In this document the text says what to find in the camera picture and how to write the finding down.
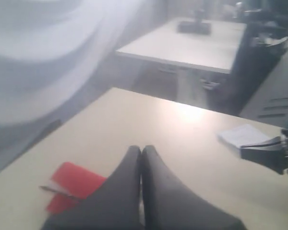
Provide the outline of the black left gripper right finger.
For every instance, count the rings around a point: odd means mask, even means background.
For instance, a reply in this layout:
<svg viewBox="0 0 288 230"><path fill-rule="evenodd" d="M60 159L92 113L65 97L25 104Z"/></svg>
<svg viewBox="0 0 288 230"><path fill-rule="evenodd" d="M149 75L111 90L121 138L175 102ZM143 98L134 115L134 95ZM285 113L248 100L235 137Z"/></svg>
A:
<svg viewBox="0 0 288 230"><path fill-rule="evenodd" d="M244 230L233 216L195 194L164 163L156 148L141 158L142 194L147 230Z"/></svg>

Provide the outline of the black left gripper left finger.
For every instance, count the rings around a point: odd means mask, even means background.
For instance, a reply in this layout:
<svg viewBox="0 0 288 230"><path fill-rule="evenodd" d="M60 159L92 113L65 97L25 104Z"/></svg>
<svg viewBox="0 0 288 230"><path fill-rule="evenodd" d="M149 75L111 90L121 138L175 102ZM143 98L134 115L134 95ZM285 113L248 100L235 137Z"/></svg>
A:
<svg viewBox="0 0 288 230"><path fill-rule="evenodd" d="M44 230L140 230L140 160L129 146L108 179L75 207L50 216Z"/></svg>

